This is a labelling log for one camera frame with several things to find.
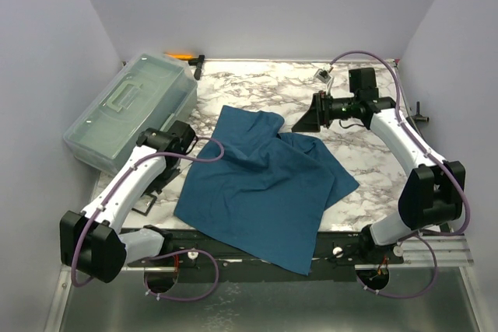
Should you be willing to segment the blue t-shirt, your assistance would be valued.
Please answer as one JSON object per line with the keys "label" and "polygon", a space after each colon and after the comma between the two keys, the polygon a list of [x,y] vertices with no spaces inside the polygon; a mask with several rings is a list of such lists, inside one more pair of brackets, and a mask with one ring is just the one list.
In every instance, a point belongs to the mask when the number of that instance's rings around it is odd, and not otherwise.
{"label": "blue t-shirt", "polygon": [[224,106],[188,171],[174,214],[248,253],[315,246],[326,209],[359,184],[319,138],[282,133],[282,116]]}

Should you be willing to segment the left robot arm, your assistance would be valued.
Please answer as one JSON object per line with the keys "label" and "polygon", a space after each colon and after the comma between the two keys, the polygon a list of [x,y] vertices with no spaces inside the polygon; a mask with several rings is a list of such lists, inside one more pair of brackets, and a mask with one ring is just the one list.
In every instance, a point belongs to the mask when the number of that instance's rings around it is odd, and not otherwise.
{"label": "left robot arm", "polygon": [[71,268],[72,284],[77,274],[104,283],[114,280],[121,268],[148,258],[156,266],[172,258],[167,236],[151,225],[133,232],[121,231],[125,219],[143,194],[159,192],[188,157],[197,136],[189,124],[175,121],[167,131],[143,131],[128,161],[107,187],[80,212],[67,211],[59,223],[61,262]]}

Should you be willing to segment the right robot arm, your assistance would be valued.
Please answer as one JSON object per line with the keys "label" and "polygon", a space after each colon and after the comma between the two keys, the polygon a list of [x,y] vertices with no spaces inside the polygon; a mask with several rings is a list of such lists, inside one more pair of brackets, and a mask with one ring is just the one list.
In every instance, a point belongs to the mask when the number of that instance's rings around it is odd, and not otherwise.
{"label": "right robot arm", "polygon": [[349,70],[350,97],[334,98],[328,90],[312,96],[294,132],[319,132],[333,121],[351,118],[362,122],[391,151],[408,179],[395,213],[364,227],[359,234],[358,255],[373,264],[394,249],[401,239],[421,229],[461,217],[461,192],[465,168],[434,152],[408,124],[391,97],[382,97],[373,68]]}

